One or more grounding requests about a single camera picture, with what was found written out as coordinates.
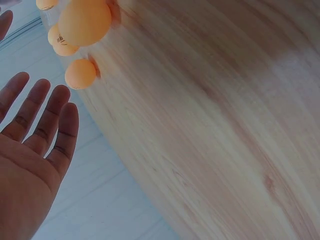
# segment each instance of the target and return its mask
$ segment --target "wood grain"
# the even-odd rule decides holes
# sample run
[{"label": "wood grain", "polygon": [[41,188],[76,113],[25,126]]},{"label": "wood grain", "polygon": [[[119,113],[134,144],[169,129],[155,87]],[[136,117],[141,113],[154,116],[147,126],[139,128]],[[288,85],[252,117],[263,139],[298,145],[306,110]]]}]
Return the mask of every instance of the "wood grain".
[{"label": "wood grain", "polygon": [[320,239],[319,2],[118,5],[62,61],[96,62],[79,94],[181,237]]}]

